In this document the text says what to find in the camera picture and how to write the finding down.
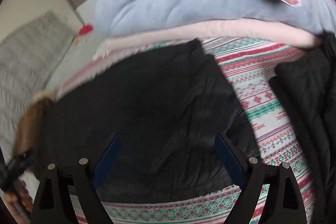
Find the fair isle pattern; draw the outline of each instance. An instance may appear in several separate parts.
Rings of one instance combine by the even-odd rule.
[[[169,42],[155,44],[154,47],[167,46]],[[314,193],[310,172],[298,144],[295,132],[276,96],[268,85],[268,79],[274,75],[276,64],[293,61],[304,54],[304,51],[290,46],[250,38],[216,38],[204,39],[202,45],[206,53],[213,54],[228,81],[232,84],[237,98],[246,111],[252,124],[259,146],[261,157],[267,164],[279,165],[283,161],[290,163],[303,196],[308,222],[311,221],[314,207]],[[90,65],[82,73],[65,83],[64,92],[78,84],[88,81],[104,68],[137,52],[144,51],[139,47],[128,49],[127,54],[119,52],[104,53],[94,66]],[[264,185],[260,198],[251,219],[251,224],[259,221],[268,192]],[[240,190],[236,186],[181,202],[163,204],[119,204],[103,203],[114,223],[185,223],[196,224],[223,223],[235,204]],[[72,196],[76,215],[81,223],[86,223],[77,197]]]

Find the red object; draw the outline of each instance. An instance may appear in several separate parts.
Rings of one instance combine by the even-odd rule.
[[[93,26],[91,24],[86,24],[83,26],[83,28],[81,28],[78,32],[79,35],[85,35],[89,32],[92,32],[93,30]]]

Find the black clothing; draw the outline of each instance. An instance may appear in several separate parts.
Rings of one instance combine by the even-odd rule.
[[[186,200],[232,184],[214,148],[219,132],[260,158],[235,92],[213,56],[193,40],[131,56],[56,102],[35,173],[51,162],[76,164],[119,133],[122,150],[97,189],[100,199]]]
[[[269,83],[293,124],[314,182],[314,222],[336,213],[336,39],[275,68]]]

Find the bed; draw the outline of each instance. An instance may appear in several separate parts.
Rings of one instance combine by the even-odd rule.
[[[146,43],[128,48],[111,48],[104,35],[93,32],[75,43],[68,33],[63,51],[35,91],[46,87],[58,90],[58,98],[78,85],[85,83],[116,62],[132,54],[157,47],[184,43],[186,40],[169,40]],[[252,124],[261,156],[265,163],[291,164],[303,196],[307,220],[311,221],[314,207],[314,191],[310,171],[304,154],[295,137],[291,123],[268,85],[274,75],[276,64],[293,61],[305,51],[265,39],[222,37],[202,39],[207,53],[215,56],[225,77],[229,80]],[[30,102],[27,96],[25,104]],[[36,191],[36,181],[31,181],[31,195]],[[263,188],[251,223],[257,223],[267,195]],[[227,187],[205,196],[163,204],[118,204],[104,203],[115,223],[222,223],[239,195],[238,187]],[[72,202],[79,222],[86,223],[78,199]]]

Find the light pink blanket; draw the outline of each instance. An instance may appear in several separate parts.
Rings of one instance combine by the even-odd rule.
[[[159,31],[149,31],[127,37],[108,38],[102,47],[104,52],[126,47],[143,46],[173,39],[210,37],[249,37],[264,39],[300,48],[318,46],[321,41],[313,34],[290,25],[252,18],[232,20],[208,20]]]

